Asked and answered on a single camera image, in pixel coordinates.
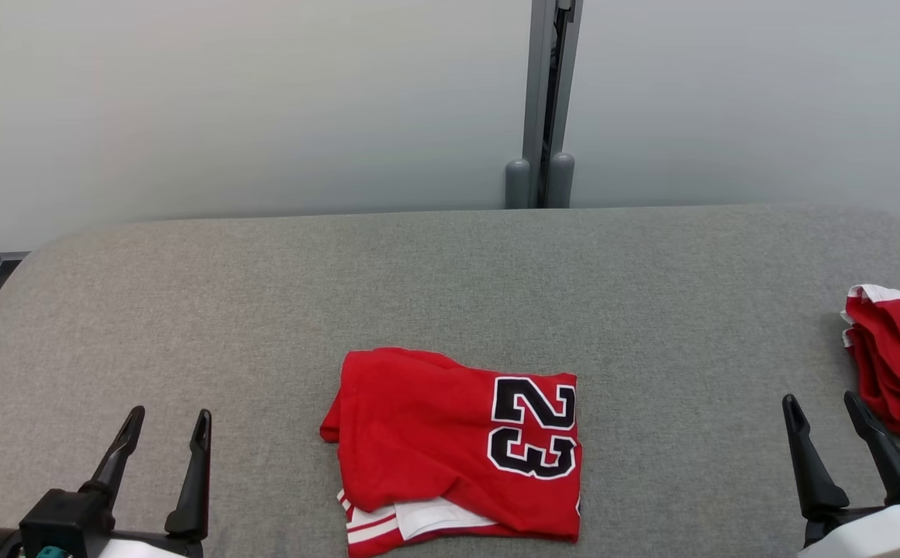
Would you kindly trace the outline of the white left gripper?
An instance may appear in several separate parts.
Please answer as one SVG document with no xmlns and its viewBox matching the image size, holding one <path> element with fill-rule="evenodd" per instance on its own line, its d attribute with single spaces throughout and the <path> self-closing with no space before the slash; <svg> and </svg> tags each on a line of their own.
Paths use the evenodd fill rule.
<svg viewBox="0 0 900 558">
<path fill-rule="evenodd" d="M 91 479 L 80 487 L 80 492 L 97 494 L 105 499 L 107 512 L 112 512 L 116 504 L 125 467 L 140 439 L 145 414 L 142 405 L 130 410 Z M 202 409 L 188 442 L 190 460 L 178 502 L 165 522 L 167 535 L 116 533 L 98 557 L 204 557 L 202 540 L 209 534 L 211 449 L 212 413 Z"/>
</svg>

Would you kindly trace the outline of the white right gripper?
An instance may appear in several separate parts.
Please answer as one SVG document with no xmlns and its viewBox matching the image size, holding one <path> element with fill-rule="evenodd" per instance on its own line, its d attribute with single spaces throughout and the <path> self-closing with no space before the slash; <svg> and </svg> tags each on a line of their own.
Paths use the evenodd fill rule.
<svg viewBox="0 0 900 558">
<path fill-rule="evenodd" d="M 885 424 L 856 392 L 847 390 L 844 406 L 858 437 L 867 444 L 889 508 L 856 519 L 799 551 L 800 557 L 900 557 L 900 448 Z M 846 492 L 832 479 L 810 437 L 810 422 L 793 394 L 782 399 L 784 425 L 800 511 L 808 522 L 843 511 Z"/>
</svg>

